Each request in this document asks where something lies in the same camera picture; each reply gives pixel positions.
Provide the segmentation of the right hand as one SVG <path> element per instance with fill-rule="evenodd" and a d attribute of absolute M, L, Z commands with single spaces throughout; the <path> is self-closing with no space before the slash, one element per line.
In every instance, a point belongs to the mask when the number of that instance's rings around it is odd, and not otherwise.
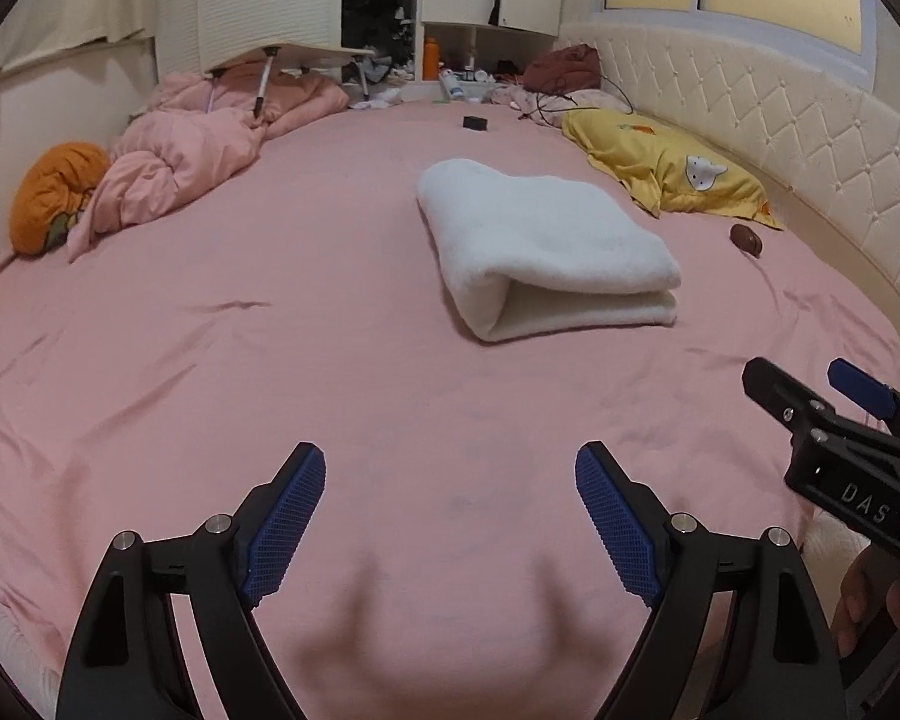
<path fill-rule="evenodd" d="M 831 626 L 842 658 L 854 651 L 866 624 L 881 608 L 900 632 L 900 575 L 893 577 L 893 569 L 896 561 L 876 544 L 866 546 L 848 566 Z"/>

